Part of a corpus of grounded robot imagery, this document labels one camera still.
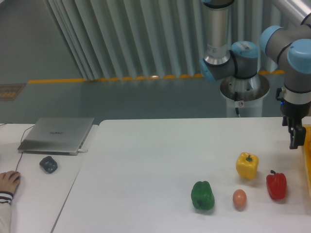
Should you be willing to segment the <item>striped sleeve forearm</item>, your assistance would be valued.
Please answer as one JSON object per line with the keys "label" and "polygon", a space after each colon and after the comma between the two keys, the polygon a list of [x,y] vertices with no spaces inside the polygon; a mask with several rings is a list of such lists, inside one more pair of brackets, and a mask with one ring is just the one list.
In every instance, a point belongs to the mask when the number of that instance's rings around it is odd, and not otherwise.
{"label": "striped sleeve forearm", "polygon": [[0,233],[9,233],[11,226],[11,201],[13,194],[10,192],[0,192]]}

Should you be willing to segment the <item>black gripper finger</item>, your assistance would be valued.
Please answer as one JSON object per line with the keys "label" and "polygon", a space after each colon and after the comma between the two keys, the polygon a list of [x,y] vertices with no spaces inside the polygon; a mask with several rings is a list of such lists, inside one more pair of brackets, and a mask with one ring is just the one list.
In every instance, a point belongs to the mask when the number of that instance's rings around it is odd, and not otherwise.
{"label": "black gripper finger", "polygon": [[306,137],[306,128],[302,125],[289,126],[290,133],[290,145],[291,150],[297,149],[299,146],[303,146]]}

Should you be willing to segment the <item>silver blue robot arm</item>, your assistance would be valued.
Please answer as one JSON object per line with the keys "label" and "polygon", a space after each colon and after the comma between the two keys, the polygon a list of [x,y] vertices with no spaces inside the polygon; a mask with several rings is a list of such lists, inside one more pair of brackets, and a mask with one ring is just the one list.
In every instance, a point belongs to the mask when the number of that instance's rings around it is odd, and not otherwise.
{"label": "silver blue robot arm", "polygon": [[263,31],[259,44],[238,41],[227,45],[231,0],[203,2],[210,19],[207,50],[200,60],[203,77],[210,81],[232,77],[222,94],[234,101],[255,100],[266,94],[264,80],[257,76],[258,55],[262,51],[284,70],[284,86],[276,91],[282,125],[288,128],[290,148],[305,142],[302,119],[311,107],[311,3],[308,0],[275,0],[274,6],[293,24],[294,29],[270,26]]}

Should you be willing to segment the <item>person's hand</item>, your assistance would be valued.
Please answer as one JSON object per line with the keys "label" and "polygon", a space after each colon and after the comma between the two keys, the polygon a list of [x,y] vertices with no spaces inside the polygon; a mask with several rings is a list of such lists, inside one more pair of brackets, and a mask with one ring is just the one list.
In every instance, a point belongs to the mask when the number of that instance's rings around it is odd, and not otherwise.
{"label": "person's hand", "polygon": [[8,171],[0,174],[0,192],[14,194],[20,184],[20,173]]}

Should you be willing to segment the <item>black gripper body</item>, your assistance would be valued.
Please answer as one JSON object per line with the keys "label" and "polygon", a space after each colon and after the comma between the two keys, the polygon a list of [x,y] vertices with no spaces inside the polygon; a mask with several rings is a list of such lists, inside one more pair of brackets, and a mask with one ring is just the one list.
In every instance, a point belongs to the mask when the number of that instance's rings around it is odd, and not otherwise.
{"label": "black gripper body", "polygon": [[283,115],[282,126],[301,124],[311,107],[311,93],[296,93],[285,87],[276,89],[276,100],[280,101]]}

